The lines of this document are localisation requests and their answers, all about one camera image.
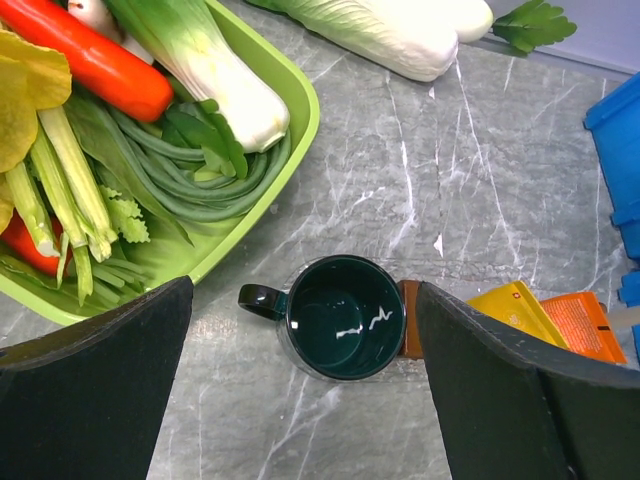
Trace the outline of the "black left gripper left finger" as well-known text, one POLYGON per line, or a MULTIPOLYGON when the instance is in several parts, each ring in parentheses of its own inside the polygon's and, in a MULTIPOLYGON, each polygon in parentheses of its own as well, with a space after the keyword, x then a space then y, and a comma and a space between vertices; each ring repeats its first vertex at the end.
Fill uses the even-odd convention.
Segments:
POLYGON ((4 479, 143 479, 188 331, 194 286, 1 350, 4 479))

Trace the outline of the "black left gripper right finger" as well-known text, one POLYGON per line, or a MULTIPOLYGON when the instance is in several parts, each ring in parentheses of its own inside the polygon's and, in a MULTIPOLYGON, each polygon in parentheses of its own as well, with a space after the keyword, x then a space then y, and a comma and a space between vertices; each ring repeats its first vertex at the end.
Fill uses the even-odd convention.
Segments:
POLYGON ((416 319, 452 478, 638 478, 638 371, 553 346, 429 282, 416 319))

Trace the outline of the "clear acrylic holder brown ends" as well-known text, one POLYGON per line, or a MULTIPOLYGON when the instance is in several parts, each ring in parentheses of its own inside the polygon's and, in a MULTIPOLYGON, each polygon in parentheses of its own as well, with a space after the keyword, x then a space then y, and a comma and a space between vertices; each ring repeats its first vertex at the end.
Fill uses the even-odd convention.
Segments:
POLYGON ((406 331, 404 343, 399 356, 411 360, 423 358, 422 347, 416 320, 416 300, 420 282, 417 280, 401 280, 398 283, 406 310, 406 331))

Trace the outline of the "dark green mug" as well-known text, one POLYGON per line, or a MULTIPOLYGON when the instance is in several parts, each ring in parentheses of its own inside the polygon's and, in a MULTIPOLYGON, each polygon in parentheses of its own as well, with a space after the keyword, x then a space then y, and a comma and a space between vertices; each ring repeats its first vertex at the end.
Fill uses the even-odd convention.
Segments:
POLYGON ((245 284, 237 303, 274 322, 289 360, 320 379, 374 376, 404 344, 407 313, 401 290, 386 270, 361 256, 322 257, 286 291, 245 284))

